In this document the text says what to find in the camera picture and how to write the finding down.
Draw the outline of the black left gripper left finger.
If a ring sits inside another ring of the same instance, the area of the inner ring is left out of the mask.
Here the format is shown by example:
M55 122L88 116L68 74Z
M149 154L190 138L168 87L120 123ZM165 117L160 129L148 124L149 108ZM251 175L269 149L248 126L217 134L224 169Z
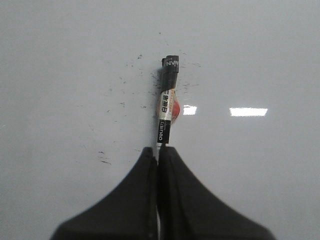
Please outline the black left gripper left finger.
M145 147L127 176L107 196L63 222L53 240L156 240L157 161Z

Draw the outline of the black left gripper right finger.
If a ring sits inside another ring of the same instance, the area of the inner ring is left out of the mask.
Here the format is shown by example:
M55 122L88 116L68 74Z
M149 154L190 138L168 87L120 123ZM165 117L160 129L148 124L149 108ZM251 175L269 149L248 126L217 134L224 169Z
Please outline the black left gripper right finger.
M161 146L157 176L160 239L275 239L265 226L232 209L211 193L174 147Z

